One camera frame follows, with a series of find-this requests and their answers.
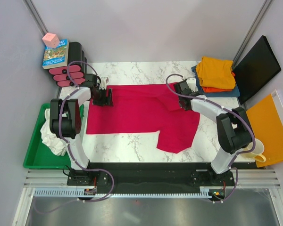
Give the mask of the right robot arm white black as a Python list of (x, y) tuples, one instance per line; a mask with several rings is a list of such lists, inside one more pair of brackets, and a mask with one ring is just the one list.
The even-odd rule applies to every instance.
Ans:
[(244, 153), (243, 149), (256, 143), (246, 111), (242, 107), (228, 109), (192, 92), (187, 81), (176, 83), (174, 89), (181, 108), (200, 113), (216, 124), (220, 148), (206, 178), (211, 185), (218, 185), (224, 179), (223, 173), (231, 168), (238, 155)]

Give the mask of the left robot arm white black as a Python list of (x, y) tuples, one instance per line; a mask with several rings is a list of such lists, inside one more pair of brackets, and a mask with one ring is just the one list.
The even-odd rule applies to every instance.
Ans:
[(81, 170), (77, 178), (83, 185), (90, 185), (93, 182), (94, 173), (87, 169), (90, 161), (80, 138), (80, 107), (90, 100), (97, 106), (113, 106), (112, 89), (107, 87), (109, 78), (100, 78), (95, 74), (88, 74), (87, 78), (86, 84), (76, 87), (64, 99), (51, 100), (49, 122), (51, 132), (67, 147), (71, 169)]

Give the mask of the crimson red t-shirt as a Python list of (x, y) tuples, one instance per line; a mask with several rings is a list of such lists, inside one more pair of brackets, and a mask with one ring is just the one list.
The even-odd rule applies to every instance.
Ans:
[(192, 146), (200, 114), (179, 105), (164, 84), (111, 85), (113, 106), (89, 105), (86, 133), (158, 132), (157, 149), (179, 153)]

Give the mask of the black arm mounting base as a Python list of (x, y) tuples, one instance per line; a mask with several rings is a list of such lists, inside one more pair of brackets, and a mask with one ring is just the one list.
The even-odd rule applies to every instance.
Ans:
[(233, 186), (231, 171), (215, 174), (209, 163), (90, 163), (91, 172), (70, 169), (67, 185), (96, 186), (102, 193), (175, 193)]

